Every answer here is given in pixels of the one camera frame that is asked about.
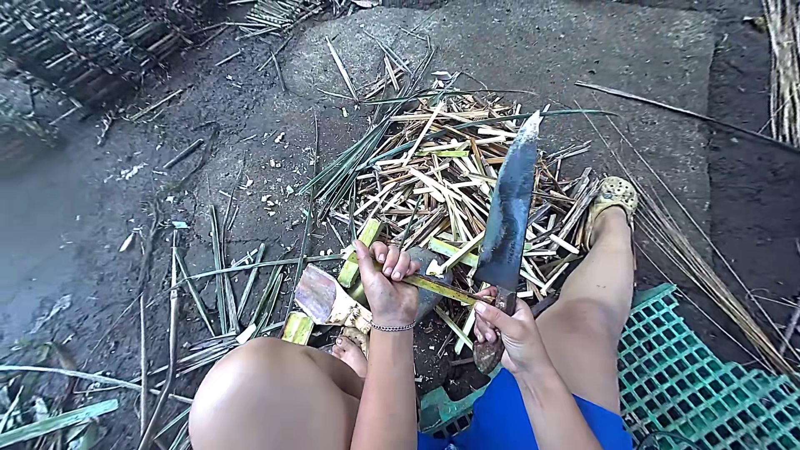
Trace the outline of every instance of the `blue shorts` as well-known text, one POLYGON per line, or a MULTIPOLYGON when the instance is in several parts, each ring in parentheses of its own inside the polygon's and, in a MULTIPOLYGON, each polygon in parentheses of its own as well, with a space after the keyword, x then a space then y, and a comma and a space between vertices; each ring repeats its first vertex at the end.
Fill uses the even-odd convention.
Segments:
MULTIPOLYGON (((633 441, 623 427, 622 417, 603 407, 573 396, 583 418, 604 450, 632 450, 633 441)), ((538 449, 517 380, 506 369, 494 377, 472 407, 470 426, 446 440, 419 433, 418 450, 444 450, 453 444, 458 450, 538 449)))

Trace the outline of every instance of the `finger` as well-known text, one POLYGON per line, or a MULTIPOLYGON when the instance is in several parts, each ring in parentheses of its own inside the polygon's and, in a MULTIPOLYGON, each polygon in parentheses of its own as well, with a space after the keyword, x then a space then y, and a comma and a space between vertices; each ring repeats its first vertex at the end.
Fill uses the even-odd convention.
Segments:
POLYGON ((512 319, 505 312, 500 311, 488 303, 477 302, 475 304, 475 312, 478 313, 481 319, 484 319, 502 333, 509 333, 513 335, 513 333, 517 330, 518 323, 516 320, 512 319))
POLYGON ((375 264, 372 262, 370 251, 366 249, 366 246, 360 240, 353 241, 353 247, 355 248, 355 255, 358 258, 358 270, 361 272, 361 278, 365 283, 369 283, 376 276, 380 275, 375 268, 375 264))
POLYGON ((486 289, 482 289, 476 293, 478 297, 496 297, 498 296, 498 289, 494 286, 489 286, 486 289))
POLYGON ((394 266, 394 271, 392 271, 392 279, 394 281, 400 281, 402 277, 406 276, 410 263, 411 256, 408 254, 408 251, 402 251, 398 258, 398 263, 394 266))
POLYGON ((386 253, 389 253, 389 248, 381 241, 373 242, 370 245, 370 253, 379 263, 382 263, 386 261, 386 253))
POLYGON ((389 245, 389 253, 386 255, 386 262, 383 263, 383 275, 386 275, 386 278, 392 275, 399 258, 400 249, 396 245, 389 245))
POLYGON ((475 339, 478 342, 483 342, 486 340, 486 336, 483 334, 483 330, 481 329, 480 325, 480 318, 475 316, 475 325, 472 327, 472 332, 475 333, 475 339))
POLYGON ((489 342, 494 342, 494 340, 497 339, 497 333, 494 332, 494 329, 488 322, 481 319, 480 315, 475 316, 475 335, 481 336, 481 341, 488 340, 489 342))
POLYGON ((406 271, 406 276, 413 275, 419 271, 419 268, 422 267, 422 263, 419 261, 411 261, 408 265, 408 271, 406 271))

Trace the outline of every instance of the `toe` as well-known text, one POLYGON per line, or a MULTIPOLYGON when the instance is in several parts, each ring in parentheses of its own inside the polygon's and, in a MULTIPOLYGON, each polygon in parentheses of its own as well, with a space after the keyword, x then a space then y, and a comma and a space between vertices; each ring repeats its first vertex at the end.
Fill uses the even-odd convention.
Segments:
POLYGON ((341 339, 336 340, 336 344, 334 344, 333 348, 330 349, 330 352, 337 358, 342 358, 345 350, 341 345, 339 345, 339 341, 341 341, 341 339))
POLYGON ((344 336, 339 336, 339 338, 336 339, 336 345, 334 345, 334 348, 336 347, 341 348, 341 351, 344 353, 361 351, 361 348, 359 348, 358 345, 344 336))

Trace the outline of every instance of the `left hand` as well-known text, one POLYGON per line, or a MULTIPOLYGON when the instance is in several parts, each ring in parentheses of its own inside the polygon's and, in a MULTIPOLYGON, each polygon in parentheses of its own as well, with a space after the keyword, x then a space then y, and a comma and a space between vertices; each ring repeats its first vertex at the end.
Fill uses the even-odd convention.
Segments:
POLYGON ((394 245, 373 243, 369 249, 359 240, 353 241, 358 257, 358 270, 364 285, 366 299, 370 303, 372 321, 383 327, 402 327, 414 322, 417 315, 417 288, 401 283, 408 275, 419 270, 419 262, 412 261, 407 251, 394 245), (370 253, 379 263, 378 270, 370 253))

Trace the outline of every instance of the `dirt ground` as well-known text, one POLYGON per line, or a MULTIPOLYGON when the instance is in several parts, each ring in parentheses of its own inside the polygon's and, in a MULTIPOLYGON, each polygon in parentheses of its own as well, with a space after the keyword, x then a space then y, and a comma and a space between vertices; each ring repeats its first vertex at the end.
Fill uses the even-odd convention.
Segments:
MULTIPOLYGON (((443 4, 439 0, 387 2, 388 6, 421 8, 443 4)), ((716 18, 717 46, 710 68, 708 114, 753 130, 761 129, 769 118, 769 47, 764 34, 742 23, 743 16, 760 14, 760 3, 665 0, 638 4, 700 10, 716 18)), ((243 11, 244 8, 228 10, 222 15, 236 18, 243 11)), ((293 34, 301 35, 314 24, 310 21, 293 34)), ((334 156, 333 149, 361 136, 363 118, 369 111, 355 111, 349 120, 342 119, 339 109, 319 102, 316 95, 299 94, 292 89, 284 94, 272 65, 252 76, 253 67, 265 62, 270 49, 277 50, 282 40, 269 37, 235 41, 235 35, 229 30, 203 48, 184 51, 173 58, 168 72, 149 78, 134 105, 144 106, 177 89, 185 90, 156 119, 150 117, 145 123, 118 120, 110 128, 106 143, 98 147, 99 117, 70 118, 61 125, 58 148, 41 149, 33 158, 20 163, 14 173, 0 175, 0 191, 8 193, 0 199, 0 207, 14 211, 13 215, 0 217, 5 235, 14 237, 1 241, 0 251, 10 255, 8 260, 15 261, 0 277, 0 286, 8 297, 5 303, 0 303, 4 306, 0 343, 8 348, 18 341, 18 348, 22 348, 10 352, 5 360, 28 362, 30 352, 26 349, 49 340, 66 340, 65 347, 82 370, 102 371, 126 380, 138 374, 138 305, 133 302, 140 281, 143 242, 137 237, 128 251, 121 253, 118 249, 136 227, 142 227, 146 234, 154 219, 154 202, 160 205, 160 221, 185 220, 193 224, 188 232, 181 233, 179 243, 181 248, 189 249, 186 259, 191 271, 213 266, 207 237, 207 205, 212 203, 218 210, 224 210, 228 200, 219 191, 237 190, 239 195, 248 197, 272 195, 270 199, 277 204, 274 210, 278 214, 260 211, 257 223, 238 223, 234 218, 229 249, 232 257, 253 250, 260 242, 268 246, 265 259, 277 259, 287 251, 296 251, 305 206, 301 198, 287 196, 285 186, 297 186, 305 179, 311 151, 298 128, 313 127, 313 117, 317 115, 324 163, 334 156), (214 65, 240 48, 242 56, 219 67, 214 65), (280 99, 286 95, 294 105, 301 106, 293 123, 276 122, 281 116, 274 112, 281 108, 280 99), (161 169, 176 151, 195 139, 210 141, 214 129, 220 133, 212 148, 205 147, 170 171, 161 169), (286 134, 276 143, 281 133, 286 134), (272 167, 271 159, 282 166, 272 167), (188 176, 201 163, 205 166, 188 176), (238 189, 234 185, 240 167, 247 167, 244 174, 254 180, 251 187, 238 189), (131 171, 137 173, 127 177, 131 171), (71 306, 44 322, 41 331, 30 334, 33 318, 46 315, 67 294, 71 295, 71 306)), ((278 55, 279 64, 285 62, 285 55, 296 42, 293 38, 278 55)), ((45 116, 58 115, 55 110, 39 112, 45 116)), ((760 289, 764 296, 770 297, 797 295, 800 255, 795 239, 800 236, 800 206, 796 193, 800 191, 800 159, 764 142, 717 128, 708 128, 706 132, 710 148, 712 240, 751 289, 760 289)), ((244 216, 245 208, 242 206, 240 215, 244 216)), ((325 229, 320 233, 325 237, 315 240, 315 247, 309 253, 318 254, 327 248, 337 251, 340 244, 333 235, 325 229)), ((151 367, 167 361, 168 302, 162 291, 168 278, 169 237, 168 231, 158 234, 147 273, 150 305, 146 310, 146 335, 151 367)), ((718 273, 727 277, 729 285, 735 287, 718 259, 715 266, 718 273)), ((650 268, 642 267, 638 279, 642 287, 662 282, 653 273, 650 268)), ((289 275, 294 276, 293 268, 289 275)), ((240 275, 234 280, 238 289, 242 288, 244 278, 240 275)), ((256 292, 260 292, 266 278, 261 276, 256 292)), ((290 285, 284 286, 284 291, 288 291, 290 285)), ((213 284, 198 288, 203 288, 206 299, 214 295, 213 284)), ((285 305, 289 298, 289 292, 285 292, 285 305)), ((681 306, 679 311, 723 359, 749 362, 696 310, 681 306)), ((785 323, 790 314, 774 305, 769 305, 768 311, 778 323, 785 323)), ((284 317, 286 309, 280 308, 275 314, 284 317)), ((711 312, 711 315, 731 329, 721 314, 711 312)), ((202 322, 193 312, 182 311, 181 318, 185 335, 182 334, 180 344, 205 337, 202 322)), ((426 350, 424 361, 419 360, 418 365, 422 363, 428 368, 421 373, 425 377, 421 393, 451 378, 466 381, 460 387, 456 384, 457 388, 445 383, 449 393, 459 397, 469 387, 477 388, 485 382, 467 366, 449 367, 449 360, 464 356, 435 357, 446 335, 438 319, 431 319, 422 327, 430 327, 430 333, 417 333, 418 347, 426 350)), ((318 337, 315 343, 324 344, 325 338, 318 337)), ((800 338, 795 339, 795 345, 800 344, 800 338)), ((191 395, 203 373, 195 372, 180 379, 176 392, 191 395)), ((49 389, 59 392, 62 387, 59 380, 51 383, 49 389)), ((101 442, 101 448, 134 447, 138 442, 138 419, 133 413, 137 408, 136 397, 119 391, 90 396, 96 399, 114 396, 122 400, 114 416, 103 420, 109 434, 101 442)), ((178 405, 170 404, 167 415, 178 410, 178 405)))

